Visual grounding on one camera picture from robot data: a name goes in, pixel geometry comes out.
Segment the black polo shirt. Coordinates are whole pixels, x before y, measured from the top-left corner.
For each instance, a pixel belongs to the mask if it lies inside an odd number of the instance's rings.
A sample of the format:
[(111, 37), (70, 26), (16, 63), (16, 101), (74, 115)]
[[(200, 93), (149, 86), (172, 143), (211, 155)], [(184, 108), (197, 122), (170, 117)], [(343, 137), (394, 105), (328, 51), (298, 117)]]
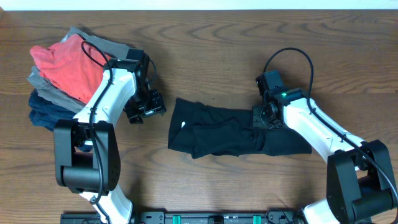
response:
[(290, 128), (251, 126), (250, 110), (217, 108), (177, 98), (169, 127), (168, 148), (190, 154), (286, 156), (311, 154), (312, 147)]

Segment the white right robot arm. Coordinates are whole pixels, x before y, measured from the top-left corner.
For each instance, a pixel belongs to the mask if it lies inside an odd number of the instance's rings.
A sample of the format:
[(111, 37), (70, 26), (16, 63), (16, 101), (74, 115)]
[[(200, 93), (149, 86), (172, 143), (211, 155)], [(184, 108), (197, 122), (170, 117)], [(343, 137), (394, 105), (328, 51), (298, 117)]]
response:
[(266, 133), (272, 156), (312, 149), (327, 164), (326, 197), (307, 205), (297, 223), (360, 223), (397, 208), (397, 189), (387, 147), (366, 142), (327, 116), (302, 90), (264, 90), (253, 125)]

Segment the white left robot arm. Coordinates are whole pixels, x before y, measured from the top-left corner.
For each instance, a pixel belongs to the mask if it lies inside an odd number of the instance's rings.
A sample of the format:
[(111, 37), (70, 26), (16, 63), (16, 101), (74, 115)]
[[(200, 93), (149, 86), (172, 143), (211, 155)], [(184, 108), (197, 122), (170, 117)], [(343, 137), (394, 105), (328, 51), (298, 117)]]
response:
[(104, 69), (87, 106), (72, 119), (59, 120), (54, 129), (57, 184), (89, 201), (96, 213), (63, 214), (60, 223), (137, 223), (134, 205), (119, 186), (121, 158), (114, 129), (123, 113), (131, 124), (141, 124), (164, 112), (147, 69)]

